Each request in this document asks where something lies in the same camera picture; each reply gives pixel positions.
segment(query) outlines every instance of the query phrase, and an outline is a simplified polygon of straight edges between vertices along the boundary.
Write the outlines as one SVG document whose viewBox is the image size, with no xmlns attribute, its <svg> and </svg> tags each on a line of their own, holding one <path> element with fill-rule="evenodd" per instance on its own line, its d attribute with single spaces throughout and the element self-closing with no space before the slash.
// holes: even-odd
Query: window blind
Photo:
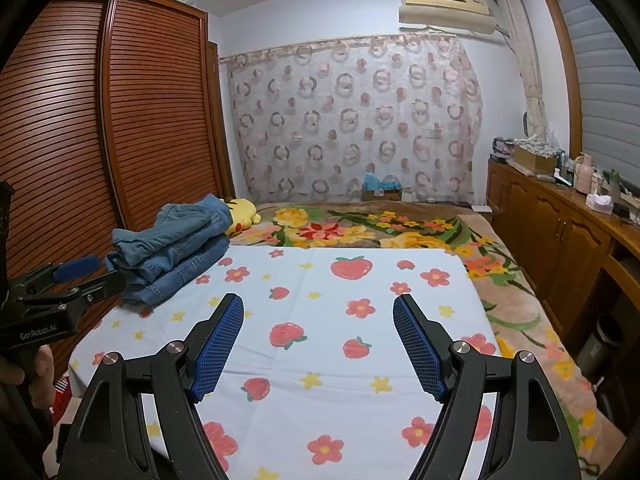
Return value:
<svg viewBox="0 0 640 480">
<path fill-rule="evenodd" d="M 558 0 L 574 47 L 582 150 L 601 170 L 640 185 L 640 72 L 589 0 Z"/>
</svg>

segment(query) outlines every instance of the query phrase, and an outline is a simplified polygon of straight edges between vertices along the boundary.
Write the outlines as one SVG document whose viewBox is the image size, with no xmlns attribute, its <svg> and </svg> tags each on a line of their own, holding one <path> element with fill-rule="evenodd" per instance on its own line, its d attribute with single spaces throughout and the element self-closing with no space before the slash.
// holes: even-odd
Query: circle pattern curtain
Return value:
<svg viewBox="0 0 640 480">
<path fill-rule="evenodd" d="M 456 38 L 343 38 L 229 63 L 254 202 L 357 201 L 367 172 L 419 200 L 473 202 L 482 99 Z"/>
</svg>

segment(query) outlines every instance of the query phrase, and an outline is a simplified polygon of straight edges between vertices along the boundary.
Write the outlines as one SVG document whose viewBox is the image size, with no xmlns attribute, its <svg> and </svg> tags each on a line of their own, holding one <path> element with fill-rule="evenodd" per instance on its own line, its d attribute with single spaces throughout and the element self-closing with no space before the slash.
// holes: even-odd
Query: floral blanket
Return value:
<svg viewBox="0 0 640 480">
<path fill-rule="evenodd" d="M 462 259 L 500 352 L 533 352 L 571 431 L 583 478 L 600 474 L 625 437 L 596 408 L 589 382 L 561 345 L 518 264 L 482 216 L 403 202 L 265 204 L 262 222 L 232 239 L 277 247 L 439 248 Z M 399 290 L 405 283 L 394 283 Z M 485 341 L 472 342 L 481 351 Z"/>
</svg>

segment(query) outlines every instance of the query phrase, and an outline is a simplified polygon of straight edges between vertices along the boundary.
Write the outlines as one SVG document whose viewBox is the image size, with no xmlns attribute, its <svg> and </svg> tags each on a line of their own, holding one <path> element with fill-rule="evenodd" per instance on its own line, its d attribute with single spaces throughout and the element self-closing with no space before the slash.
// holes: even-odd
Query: cardboard box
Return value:
<svg viewBox="0 0 640 480">
<path fill-rule="evenodd" d="M 515 151 L 513 152 L 513 160 L 518 164 L 523 165 L 535 174 L 548 174 L 554 176 L 556 165 L 558 164 L 558 158 L 551 156 L 545 158 L 540 155 L 535 155 L 528 152 L 524 148 L 521 148 L 517 144 L 515 145 Z"/>
<path fill-rule="evenodd" d="M 373 189 L 371 191 L 362 190 L 362 199 L 364 202 L 372 200 L 393 200 L 400 202 L 402 200 L 401 189 Z"/>
</svg>

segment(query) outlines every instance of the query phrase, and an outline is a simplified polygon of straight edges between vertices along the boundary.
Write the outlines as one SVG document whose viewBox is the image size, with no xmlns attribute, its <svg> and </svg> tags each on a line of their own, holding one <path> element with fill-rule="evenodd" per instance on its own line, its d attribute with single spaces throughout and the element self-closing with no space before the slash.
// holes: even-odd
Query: denim clothing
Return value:
<svg viewBox="0 0 640 480">
<path fill-rule="evenodd" d="M 188 236 L 204 226 L 210 227 L 209 232 L 218 235 L 225 232 L 231 225 L 231 212 L 228 206 L 212 194 L 195 204 L 167 204 L 158 215 L 151 229 L 139 233 L 126 229 L 114 229 L 111 234 L 113 246 L 117 248 L 118 256 L 129 267 L 136 266 L 145 258 L 155 255 L 160 249 L 174 246 L 175 263 L 193 253 L 201 247 L 188 242 Z"/>
<path fill-rule="evenodd" d="M 203 227 L 158 249 L 154 254 L 135 265 L 129 264 L 125 255 L 122 254 L 123 251 L 109 253 L 105 258 L 107 268 L 127 271 L 125 272 L 127 285 L 149 285 L 160 274 L 169 272 L 179 262 L 201 248 L 207 240 L 224 233 L 231 225 L 231 212 L 228 206 L 212 194 L 207 195 L 195 205 L 205 207 L 209 213 L 209 221 Z"/>
<path fill-rule="evenodd" d="M 127 276 L 127 288 L 120 295 L 123 300 L 155 305 L 167 300 L 191 280 L 201 275 L 216 263 L 229 247 L 229 238 L 221 234 L 210 238 L 196 253 L 181 261 L 173 270 L 161 274 L 149 285 L 129 285 L 130 270 L 123 270 Z"/>
</svg>

